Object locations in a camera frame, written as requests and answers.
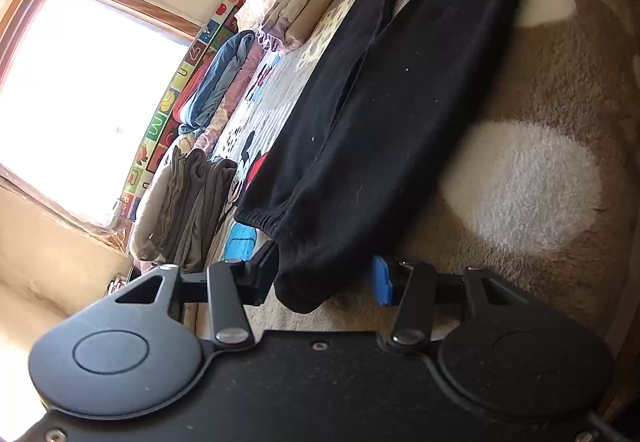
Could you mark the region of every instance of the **screw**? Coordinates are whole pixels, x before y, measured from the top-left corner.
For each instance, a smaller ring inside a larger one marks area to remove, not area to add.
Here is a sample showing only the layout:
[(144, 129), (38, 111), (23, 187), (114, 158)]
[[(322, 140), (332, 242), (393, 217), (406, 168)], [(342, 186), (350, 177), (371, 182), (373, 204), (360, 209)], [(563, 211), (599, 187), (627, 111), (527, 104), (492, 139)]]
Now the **screw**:
[(249, 338), (249, 332), (238, 327), (227, 327), (216, 333), (216, 339), (225, 345), (239, 345)]
[(420, 330), (407, 328), (405, 330), (400, 330), (399, 332), (394, 333), (392, 339), (399, 345), (417, 345), (418, 343), (423, 342), (424, 333)]
[(59, 429), (50, 429), (44, 435), (45, 442), (66, 442), (66, 435)]
[(316, 352), (324, 352), (329, 349), (329, 343), (326, 341), (316, 341), (311, 345)]
[(594, 440), (596, 437), (591, 431), (583, 431), (575, 438), (575, 442), (593, 442)]

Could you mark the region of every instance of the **bedspread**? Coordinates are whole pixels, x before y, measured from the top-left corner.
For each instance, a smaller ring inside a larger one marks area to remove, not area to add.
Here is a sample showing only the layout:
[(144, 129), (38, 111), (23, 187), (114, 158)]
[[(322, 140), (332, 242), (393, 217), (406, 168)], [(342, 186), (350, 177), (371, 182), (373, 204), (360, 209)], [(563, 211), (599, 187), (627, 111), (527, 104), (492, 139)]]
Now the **bedspread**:
[[(300, 49), (286, 57), (267, 53), (258, 66), (214, 150), (238, 162), (238, 171), (210, 262), (223, 255), (251, 166), (268, 154), (353, 2), (334, 0)], [(406, 2), (397, 0), (396, 11)], [(636, 291), (625, 294), (625, 286), (638, 274), (630, 265), (640, 203), (635, 6), (520, 0), (489, 98), (407, 224), (398, 256), (439, 271), (491, 268), (601, 335), (610, 332), (619, 302)], [(258, 335), (265, 327), (385, 332), (394, 315), (361, 287), (306, 316), (284, 309), (273, 294), (248, 309)]]

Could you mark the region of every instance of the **black sweatpants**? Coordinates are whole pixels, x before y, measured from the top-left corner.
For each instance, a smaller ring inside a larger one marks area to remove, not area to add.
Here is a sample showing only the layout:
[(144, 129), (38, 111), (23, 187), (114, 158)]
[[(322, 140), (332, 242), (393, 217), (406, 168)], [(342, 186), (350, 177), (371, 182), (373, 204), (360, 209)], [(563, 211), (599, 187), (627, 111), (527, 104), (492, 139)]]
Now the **black sweatpants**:
[(518, 0), (356, 0), (236, 212), (306, 313), (393, 247), (489, 89)]

